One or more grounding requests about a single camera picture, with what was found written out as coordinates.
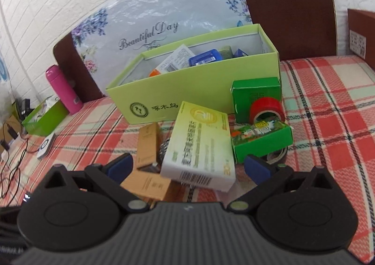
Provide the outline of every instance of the red plaid fabric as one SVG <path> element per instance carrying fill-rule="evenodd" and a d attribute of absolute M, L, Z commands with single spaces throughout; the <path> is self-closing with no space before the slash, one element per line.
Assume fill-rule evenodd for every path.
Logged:
<path fill-rule="evenodd" d="M 350 250 L 367 262 L 375 247 L 375 73 L 356 56 L 283 61 L 280 66 L 283 104 L 294 135 L 287 164 L 296 171 L 310 171 L 314 165 L 329 169 L 359 217 Z M 230 122 L 233 127 L 233 116 Z M 32 191 L 54 163 L 82 170 L 93 162 L 108 163 L 125 152 L 136 156 L 140 126 L 129 125 L 109 98 L 86 103 L 56 129 L 59 135 L 47 158 L 38 161 L 35 155 L 25 156 L 12 204 L 20 203 L 25 191 Z M 173 122 L 160 123 L 160 127 L 167 138 Z M 28 150 L 35 150 L 42 140 L 30 137 Z M 19 148 L 11 153 L 3 177 L 25 149 L 25 142 L 16 144 Z M 237 182 L 229 193 L 184 188 L 178 200 L 228 203 L 254 187 L 242 166 L 236 166 L 236 173 Z M 2 206 L 12 199 L 17 184 L 18 172 Z"/>

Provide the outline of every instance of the bright green box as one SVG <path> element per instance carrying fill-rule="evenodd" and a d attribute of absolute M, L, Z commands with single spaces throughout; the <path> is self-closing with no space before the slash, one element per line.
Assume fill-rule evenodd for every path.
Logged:
<path fill-rule="evenodd" d="M 229 45 L 249 56 L 147 76 L 181 44 L 200 54 Z M 131 124 L 175 120 L 183 101 L 234 113 L 235 80 L 280 78 L 279 53 L 259 24 L 245 25 L 167 44 L 138 55 L 106 91 Z"/>
<path fill-rule="evenodd" d="M 44 102 L 45 100 L 22 122 L 22 125 L 31 135 L 48 136 L 69 114 L 67 108 L 63 105 L 61 100 L 59 100 L 41 117 L 41 119 L 32 121 L 33 117 L 42 109 Z"/>
<path fill-rule="evenodd" d="M 249 123 L 250 107 L 257 99 L 272 97 L 281 101 L 281 88 L 277 77 L 236 80 L 231 91 L 237 123 Z"/>
<path fill-rule="evenodd" d="M 264 136 L 248 142 L 236 144 L 234 139 L 235 138 L 232 137 L 232 147 L 237 163 L 243 163 L 243 160 L 249 154 L 261 157 L 293 144 L 292 129 L 286 124 L 284 124 L 282 129 L 265 134 Z"/>

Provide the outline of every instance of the white and orange box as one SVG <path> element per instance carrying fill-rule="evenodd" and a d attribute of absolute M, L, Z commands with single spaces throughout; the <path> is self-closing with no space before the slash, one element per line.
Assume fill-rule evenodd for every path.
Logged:
<path fill-rule="evenodd" d="M 236 181 L 228 115 L 183 101 L 160 174 L 227 192 Z"/>

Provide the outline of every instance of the pink thermos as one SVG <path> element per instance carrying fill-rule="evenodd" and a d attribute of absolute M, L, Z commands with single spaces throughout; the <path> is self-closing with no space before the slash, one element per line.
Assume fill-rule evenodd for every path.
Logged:
<path fill-rule="evenodd" d="M 57 65 L 52 65 L 46 70 L 46 78 L 71 115 L 82 109 L 82 101 L 69 85 L 63 72 Z"/>

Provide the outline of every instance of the headboard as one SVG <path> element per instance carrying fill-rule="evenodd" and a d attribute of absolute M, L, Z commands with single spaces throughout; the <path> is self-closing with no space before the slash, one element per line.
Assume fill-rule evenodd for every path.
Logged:
<path fill-rule="evenodd" d="M 260 23 L 280 53 L 280 60 L 336 55 L 333 0 L 247 0 L 253 23 Z M 69 33 L 54 47 L 65 76 L 75 81 L 83 102 L 102 97 Z"/>

